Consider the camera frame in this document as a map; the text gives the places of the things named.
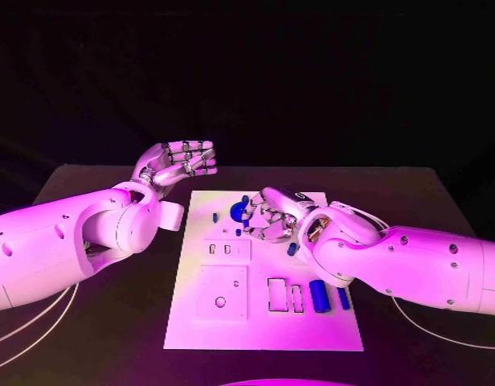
blue object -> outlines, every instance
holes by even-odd
[[[289,248],[286,249],[286,254],[289,256],[295,256],[295,252],[296,252],[296,244],[295,243],[289,243]]]
[[[341,301],[341,307],[344,310],[350,308],[348,305],[348,298],[347,298],[347,293],[344,292],[344,288],[337,288],[337,293],[338,293],[338,300]]]
[[[322,280],[312,280],[308,283],[309,295],[312,297],[314,312],[322,314],[331,310],[330,299],[327,299],[325,284]]]
[[[232,205],[232,208],[229,210],[229,214],[232,215],[232,220],[236,221],[237,223],[242,223],[243,220],[240,219],[240,216],[243,215],[243,209],[246,208],[246,203],[234,203]]]

dark table surface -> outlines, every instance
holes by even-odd
[[[60,166],[35,203],[113,186],[129,166]],[[180,182],[167,200],[188,206],[191,190],[255,191],[282,186],[324,191],[389,225],[472,230],[426,168],[220,167],[214,176]],[[110,265],[79,287],[67,315],[40,344],[0,368],[0,384],[217,385],[260,378],[331,380],[347,384],[495,384],[495,351],[462,347],[419,331],[392,300],[360,281],[350,285],[363,352],[162,350],[184,222],[159,231],[142,253]],[[44,299],[0,311],[0,336],[50,304]],[[495,317],[435,310],[400,301],[409,317],[452,339],[495,345]],[[44,333],[57,305],[0,343],[0,362]]]

robotic hand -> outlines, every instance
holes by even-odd
[[[345,287],[357,277],[380,293],[423,306],[495,315],[495,242],[389,228],[348,205],[318,207],[301,193],[272,187],[252,197],[243,220],[257,205],[269,225],[243,232],[281,243],[296,231],[295,256],[328,284]]]
[[[0,310],[34,302],[142,252],[158,228],[180,228],[172,185],[211,175],[211,142],[154,145],[131,181],[0,216]]]

